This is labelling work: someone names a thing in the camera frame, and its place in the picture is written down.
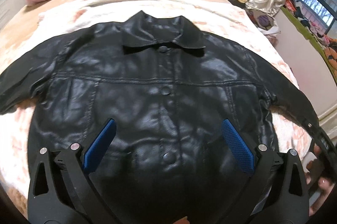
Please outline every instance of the blue gripper pad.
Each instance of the blue gripper pad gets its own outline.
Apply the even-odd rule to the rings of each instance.
[[[254,155],[229,120],[224,120],[221,132],[234,158],[244,173],[254,172]]]
[[[110,120],[92,143],[83,160],[83,171],[86,174],[96,171],[104,154],[116,136],[117,126],[114,120]]]

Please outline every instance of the bed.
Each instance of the bed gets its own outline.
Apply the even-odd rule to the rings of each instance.
[[[106,21],[125,21],[143,10],[154,17],[183,15],[203,31],[234,40],[269,61],[295,86],[296,79],[265,36],[240,8],[227,0],[51,0],[24,7],[0,32],[0,73],[39,43]],[[29,173],[27,138],[35,100],[26,100],[0,116],[0,181],[26,216]],[[279,149],[304,158],[311,138],[281,109],[272,108]]]

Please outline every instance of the metal pin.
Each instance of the metal pin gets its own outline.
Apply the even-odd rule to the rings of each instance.
[[[40,154],[41,154],[41,155],[44,155],[45,153],[47,153],[47,148],[42,148],[42,149],[40,150]]]
[[[267,151],[267,146],[265,146],[264,144],[260,144],[260,145],[258,146],[258,149],[259,149],[260,151]]]
[[[293,156],[297,156],[297,151],[295,149],[290,149],[290,153],[293,155]]]
[[[71,146],[70,146],[70,149],[72,150],[77,150],[78,148],[80,147],[80,145],[78,143],[73,143]]]

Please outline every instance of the jacket button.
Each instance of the jacket button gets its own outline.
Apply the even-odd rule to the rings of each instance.
[[[163,156],[163,160],[167,164],[173,164],[173,163],[175,163],[176,159],[177,159],[176,155],[174,153],[172,153],[172,152],[168,152],[168,153],[164,154],[164,156]]]
[[[160,53],[166,53],[166,52],[168,52],[169,49],[168,49],[167,46],[160,46],[158,48],[158,50],[159,50]]]
[[[161,94],[162,94],[162,95],[169,95],[169,94],[171,94],[171,89],[170,89],[170,87],[164,86],[164,87],[161,89]]]

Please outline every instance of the jacket sleeve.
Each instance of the jacket sleeve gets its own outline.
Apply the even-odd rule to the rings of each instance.
[[[254,73],[269,93],[271,104],[286,110],[305,129],[309,123],[318,128],[318,117],[308,98],[268,61],[246,51]]]
[[[14,61],[0,75],[0,114],[48,88],[48,80],[62,62],[83,43],[81,30],[53,37]]]

